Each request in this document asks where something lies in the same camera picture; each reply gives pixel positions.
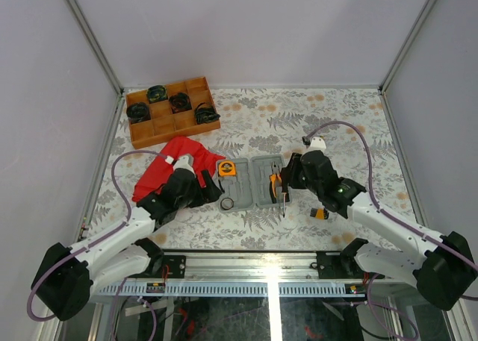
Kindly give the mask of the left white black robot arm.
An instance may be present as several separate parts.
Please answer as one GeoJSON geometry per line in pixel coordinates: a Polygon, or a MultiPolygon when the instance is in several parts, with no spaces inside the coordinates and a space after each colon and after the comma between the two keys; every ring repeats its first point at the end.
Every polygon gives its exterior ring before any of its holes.
{"type": "Polygon", "coordinates": [[[164,267],[163,253],[149,236],[173,221],[179,210],[211,203],[223,193],[208,171],[201,174],[203,187],[191,169],[177,168],[166,183],[139,200],[127,219],[70,246],[50,246],[31,285],[29,317],[46,320],[34,314],[34,298],[41,300],[53,317],[66,321],[95,293],[120,279],[159,275],[164,267]]]}

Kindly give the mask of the orange tape measure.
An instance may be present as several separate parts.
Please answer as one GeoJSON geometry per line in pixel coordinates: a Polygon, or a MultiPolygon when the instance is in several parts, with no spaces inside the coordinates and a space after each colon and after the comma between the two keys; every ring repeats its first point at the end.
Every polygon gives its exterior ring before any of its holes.
{"type": "Polygon", "coordinates": [[[234,177],[237,175],[235,163],[231,160],[221,160],[217,166],[219,177],[234,177]]]}

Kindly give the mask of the orange handled pliers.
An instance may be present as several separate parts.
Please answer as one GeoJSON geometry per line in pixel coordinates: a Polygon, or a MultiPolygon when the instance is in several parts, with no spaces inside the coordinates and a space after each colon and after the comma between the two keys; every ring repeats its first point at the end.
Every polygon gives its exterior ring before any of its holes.
{"type": "Polygon", "coordinates": [[[281,169],[276,162],[272,162],[270,165],[271,174],[269,176],[269,193],[271,202],[274,204],[277,202],[278,193],[277,189],[282,185],[282,178],[281,178],[281,169]]]}

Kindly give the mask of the grey plastic tool case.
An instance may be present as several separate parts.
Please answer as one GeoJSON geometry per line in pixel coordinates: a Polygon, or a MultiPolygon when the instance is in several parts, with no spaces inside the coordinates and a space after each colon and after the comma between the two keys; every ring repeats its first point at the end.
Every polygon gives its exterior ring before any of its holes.
{"type": "MultiPolygon", "coordinates": [[[[216,182],[222,191],[222,195],[217,201],[217,206],[224,213],[236,211],[251,210],[254,207],[259,208],[282,208],[282,187],[277,189],[278,198],[276,203],[272,203],[269,193],[269,176],[271,174],[270,165],[276,162],[279,168],[285,166],[283,156],[280,154],[260,155],[248,158],[225,159],[235,163],[237,175],[234,177],[219,177],[216,172],[213,181],[216,182]],[[235,205],[231,210],[222,210],[220,200],[230,197],[235,205]]],[[[291,196],[287,196],[286,207],[291,203],[291,196]]]]}

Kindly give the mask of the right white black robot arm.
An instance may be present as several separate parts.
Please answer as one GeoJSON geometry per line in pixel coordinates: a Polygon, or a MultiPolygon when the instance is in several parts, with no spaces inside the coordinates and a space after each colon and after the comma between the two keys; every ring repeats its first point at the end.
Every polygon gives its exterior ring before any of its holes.
{"type": "Polygon", "coordinates": [[[477,279],[477,265],[465,237],[455,231],[444,235],[378,208],[371,193],[358,182],[339,176],[323,152],[294,153],[280,176],[286,186],[312,192],[327,211],[359,223],[395,245],[390,250],[363,239],[352,241],[340,260],[345,275],[354,278],[370,272],[402,281],[446,311],[477,279]]]}

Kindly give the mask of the black electrical tape roll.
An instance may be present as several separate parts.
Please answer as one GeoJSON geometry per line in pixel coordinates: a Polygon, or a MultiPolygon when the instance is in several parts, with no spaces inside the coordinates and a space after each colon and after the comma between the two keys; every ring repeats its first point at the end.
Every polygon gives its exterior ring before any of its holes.
{"type": "Polygon", "coordinates": [[[235,205],[235,202],[232,198],[226,197],[220,200],[220,208],[222,210],[231,210],[235,205]]]}

